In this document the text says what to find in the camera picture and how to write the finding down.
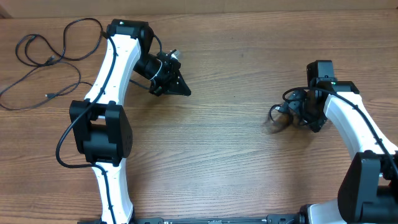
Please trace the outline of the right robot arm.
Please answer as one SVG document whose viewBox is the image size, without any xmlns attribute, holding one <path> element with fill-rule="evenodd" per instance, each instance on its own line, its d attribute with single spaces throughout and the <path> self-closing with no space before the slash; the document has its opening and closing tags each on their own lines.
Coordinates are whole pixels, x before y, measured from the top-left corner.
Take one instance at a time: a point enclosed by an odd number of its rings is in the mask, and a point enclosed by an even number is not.
<svg viewBox="0 0 398 224">
<path fill-rule="evenodd" d="M 352 81 L 339 81 L 330 60 L 307 65 L 307 86 L 287 90 L 279 112 L 314 133 L 327 121 L 338 130 L 351 165 L 337 198 L 304 205 L 286 223 L 397 223 L 397 146 L 366 111 Z"/>
</svg>

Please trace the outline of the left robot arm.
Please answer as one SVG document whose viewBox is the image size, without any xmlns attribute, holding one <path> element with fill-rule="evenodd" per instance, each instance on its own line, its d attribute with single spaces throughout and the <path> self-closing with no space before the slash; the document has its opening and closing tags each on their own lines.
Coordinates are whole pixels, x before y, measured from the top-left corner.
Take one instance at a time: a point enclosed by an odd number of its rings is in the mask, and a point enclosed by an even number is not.
<svg viewBox="0 0 398 224">
<path fill-rule="evenodd" d="M 126 174 L 133 133 L 123 107 L 131 75 L 149 80 L 149 93 L 155 96 L 192 92 L 180 73 L 177 50 L 150 54 L 156 36 L 148 22 L 114 19 L 103 37 L 107 50 L 97 79 L 84 100 L 71 103 L 71 125 L 60 139 L 72 132 L 86 159 L 84 167 L 95 173 L 102 203 L 97 222 L 134 223 Z"/>
</svg>

